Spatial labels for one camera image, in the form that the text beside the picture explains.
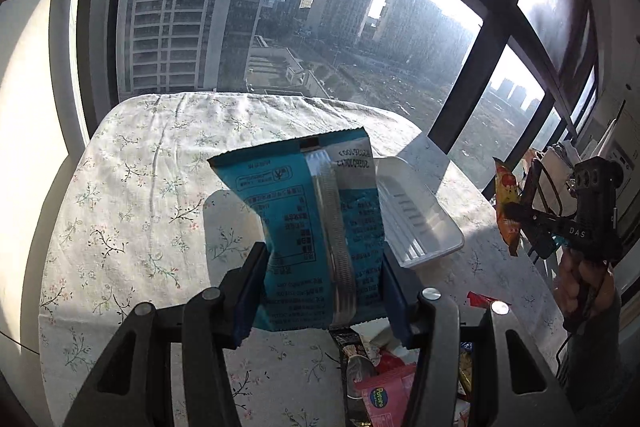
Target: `red candy wrapper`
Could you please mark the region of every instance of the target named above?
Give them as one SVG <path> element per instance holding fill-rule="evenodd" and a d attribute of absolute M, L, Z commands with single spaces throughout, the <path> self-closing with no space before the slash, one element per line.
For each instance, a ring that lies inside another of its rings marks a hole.
<path fill-rule="evenodd" d="M 486 295 L 482 295 L 479 293 L 469 292 L 466 294 L 466 298 L 469 299 L 469 304 L 471 306 L 475 306 L 476 308 L 486 308 L 488 309 L 491 306 L 491 303 L 494 301 L 499 301 L 500 299 L 494 299 L 493 297 L 487 297 Z"/>
<path fill-rule="evenodd" d="M 403 365 L 377 377 L 370 377 L 355 386 L 373 427 L 400 427 L 414 384 L 415 363 Z"/>
<path fill-rule="evenodd" d="M 380 361 L 378 362 L 378 365 L 376 365 L 376 370 L 379 374 L 386 373 L 392 369 L 397 369 L 403 365 L 404 362 L 401 358 L 396 357 L 384 348 L 380 349 Z"/>

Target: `white tablecloth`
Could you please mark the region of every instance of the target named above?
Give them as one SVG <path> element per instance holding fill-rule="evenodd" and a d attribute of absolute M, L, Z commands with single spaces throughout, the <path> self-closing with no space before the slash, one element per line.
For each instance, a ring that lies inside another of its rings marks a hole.
<path fill-rule="evenodd" d="M 364 126 L 374 154 L 408 161 L 465 234 L 465 247 L 420 269 L 464 303 L 475 291 L 513 305 L 550 364 L 561 317 L 537 270 L 509 257 L 492 207 L 408 120 L 354 103 L 247 94 L 146 95 L 100 124 L 56 222 L 42 281 L 40 357 L 55 425 L 137 302 L 187 302 L 240 266 L 255 219 L 206 159 L 236 148 Z M 179 349 L 174 414 L 186 423 Z M 343 425 L 337 350 L 326 331 L 253 330 L 226 352 L 244 425 Z"/>

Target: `tree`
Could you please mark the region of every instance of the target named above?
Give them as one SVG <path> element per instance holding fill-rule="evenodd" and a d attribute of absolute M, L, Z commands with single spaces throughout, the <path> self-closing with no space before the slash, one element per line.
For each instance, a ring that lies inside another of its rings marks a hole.
<path fill-rule="evenodd" d="M 332 74 L 328 79 L 324 81 L 324 85 L 329 89 L 335 89 L 338 86 L 338 84 L 340 84 L 340 77 L 335 73 Z"/>
<path fill-rule="evenodd" d="M 326 77 L 326 74 L 329 72 L 329 70 L 327 69 L 326 66 L 323 66 L 322 64 L 320 64 L 316 70 L 314 71 L 314 75 L 316 76 L 316 78 L 324 78 Z"/>

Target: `human hand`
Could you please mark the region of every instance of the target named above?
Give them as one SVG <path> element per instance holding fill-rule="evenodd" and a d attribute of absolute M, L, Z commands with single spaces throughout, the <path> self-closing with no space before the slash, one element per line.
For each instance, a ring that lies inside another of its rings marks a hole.
<path fill-rule="evenodd" d="M 581 261 L 581 256 L 571 248 L 562 247 L 562 259 L 558 267 L 558 275 L 554 280 L 554 299 L 565 317 L 575 312 L 578 307 L 580 280 L 584 280 L 594 288 L 600 288 L 591 307 L 590 317 L 608 309 L 613 303 L 616 287 L 613 274 L 604 264 Z"/>

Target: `white plastic tray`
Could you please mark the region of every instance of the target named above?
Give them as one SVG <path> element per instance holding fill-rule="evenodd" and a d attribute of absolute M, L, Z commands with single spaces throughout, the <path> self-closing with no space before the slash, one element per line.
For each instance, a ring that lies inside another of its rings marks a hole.
<path fill-rule="evenodd" d="M 459 250 L 465 236 L 411 166 L 375 158 L 385 238 L 400 266 L 415 266 Z"/>

